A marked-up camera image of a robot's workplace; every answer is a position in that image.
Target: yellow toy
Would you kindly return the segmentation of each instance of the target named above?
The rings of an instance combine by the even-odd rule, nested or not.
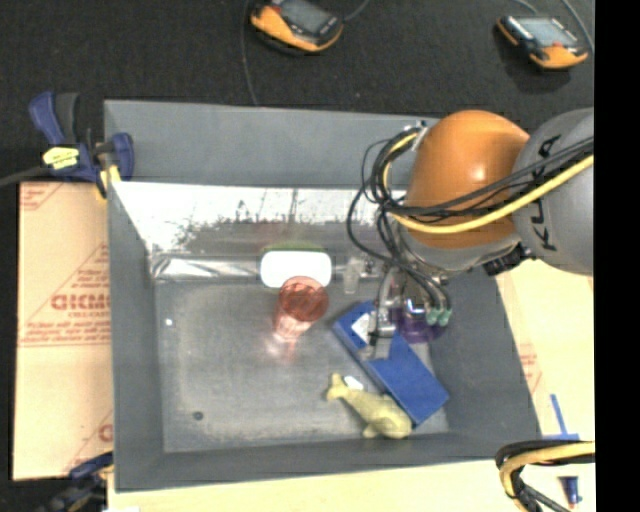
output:
[[[342,398],[367,423],[362,435],[376,437],[378,434],[392,439],[402,439],[411,433],[411,418],[389,395],[376,395],[361,388],[345,384],[340,375],[331,375],[331,386],[327,400]]]

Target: black carpet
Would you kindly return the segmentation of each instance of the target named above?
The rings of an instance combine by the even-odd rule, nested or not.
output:
[[[360,2],[317,3],[347,14]],[[557,15],[585,41],[595,41],[595,0],[529,0],[529,5]],[[334,47],[305,57],[264,46],[249,26],[242,28],[243,12],[240,0],[3,2],[0,177],[38,164],[45,145],[27,104],[47,89],[79,92],[78,128],[90,127],[96,138],[102,135],[102,102],[111,98],[435,117],[484,109],[527,131],[560,113],[594,105],[595,56],[569,72],[541,73],[496,34],[498,16],[528,12],[520,1],[372,0]],[[0,511],[22,511],[46,501],[63,484],[10,482],[17,260],[13,186],[0,190],[0,216],[0,438],[7,440],[0,444]]]

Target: yellow cable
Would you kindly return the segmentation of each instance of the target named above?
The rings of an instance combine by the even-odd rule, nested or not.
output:
[[[550,179],[545,184],[535,188],[528,194],[518,198],[517,200],[509,203],[508,205],[500,208],[499,210],[496,210],[495,212],[491,212],[478,219],[470,220],[468,222],[461,222],[459,224],[453,224],[448,226],[430,226],[430,225],[423,224],[422,222],[415,221],[413,219],[402,217],[401,215],[396,213],[392,213],[391,215],[393,216],[394,219],[396,219],[396,221],[398,221],[403,226],[410,229],[415,229],[416,231],[420,231],[422,233],[451,234],[451,233],[460,233],[463,231],[469,231],[471,229],[485,226],[491,222],[501,219],[502,217],[506,217],[507,215],[509,215],[510,213],[513,213],[519,208],[522,208],[523,206],[526,206],[527,204],[535,201],[539,197],[542,197],[544,194],[550,192],[554,188],[559,187],[560,185],[570,180],[571,178],[573,178],[580,172],[584,171],[585,169],[588,169],[592,165],[593,165],[593,155],[588,156],[587,158],[573,165],[572,167],[562,172],[555,178]],[[386,187],[386,176],[387,176],[388,169],[389,169],[389,164],[387,164],[387,167],[383,171],[383,184],[385,187]]]
[[[595,452],[595,441],[576,442],[574,444],[565,444],[525,452],[507,459],[505,463],[500,466],[500,481],[502,482],[502,486],[504,487],[507,495],[513,498],[516,493],[513,488],[513,482],[511,481],[511,475],[521,467],[526,466],[527,464],[537,464],[540,462],[550,462],[569,457],[578,457],[580,455],[595,454]],[[516,502],[516,505],[518,508],[525,510],[518,502]]]

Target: pink cup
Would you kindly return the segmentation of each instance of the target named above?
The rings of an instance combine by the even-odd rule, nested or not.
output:
[[[320,319],[329,307],[329,296],[315,279],[296,276],[280,288],[273,315],[273,333],[282,341],[295,342]]]

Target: orange device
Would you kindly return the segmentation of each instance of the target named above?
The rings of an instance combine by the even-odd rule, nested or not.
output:
[[[588,56],[576,36],[549,16],[503,16],[497,26],[507,40],[544,70],[563,70]]]
[[[343,20],[306,0],[257,4],[250,17],[262,39],[286,53],[318,53],[342,34]]]

